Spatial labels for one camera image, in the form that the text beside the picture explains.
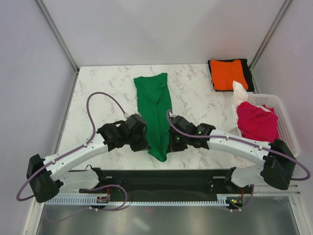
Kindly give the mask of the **green t shirt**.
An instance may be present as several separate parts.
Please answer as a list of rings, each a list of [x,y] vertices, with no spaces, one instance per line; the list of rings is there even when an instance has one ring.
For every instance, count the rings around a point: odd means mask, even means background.
[[[148,153],[160,162],[167,160],[169,123],[166,112],[172,109],[168,88],[168,74],[134,78],[137,95],[137,110],[147,124]]]

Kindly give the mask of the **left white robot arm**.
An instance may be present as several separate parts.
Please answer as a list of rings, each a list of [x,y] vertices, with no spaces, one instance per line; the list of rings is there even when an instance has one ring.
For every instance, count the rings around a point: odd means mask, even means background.
[[[133,152],[147,150],[147,123],[138,114],[126,120],[106,123],[98,128],[93,138],[81,146],[63,153],[29,159],[26,177],[38,203],[55,197],[66,186],[63,176],[85,161],[116,148],[128,145]]]

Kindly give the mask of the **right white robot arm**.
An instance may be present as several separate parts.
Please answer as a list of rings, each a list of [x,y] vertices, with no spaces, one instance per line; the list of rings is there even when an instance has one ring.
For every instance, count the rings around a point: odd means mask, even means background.
[[[234,193],[245,186],[260,183],[279,190],[289,188],[295,169],[295,157],[282,140],[253,141],[226,133],[209,124],[195,126],[181,116],[169,120],[171,152],[183,151],[192,146],[226,152],[253,163],[252,166],[229,169],[224,179],[224,187],[228,192]]]

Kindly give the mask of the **white plastic basket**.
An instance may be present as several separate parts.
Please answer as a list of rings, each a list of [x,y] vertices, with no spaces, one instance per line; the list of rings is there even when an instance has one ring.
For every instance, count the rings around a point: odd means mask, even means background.
[[[247,102],[255,106],[265,105],[274,109],[275,114],[278,116],[279,139],[285,142],[295,157],[298,157],[300,154],[299,144],[280,99],[269,94],[248,94]]]

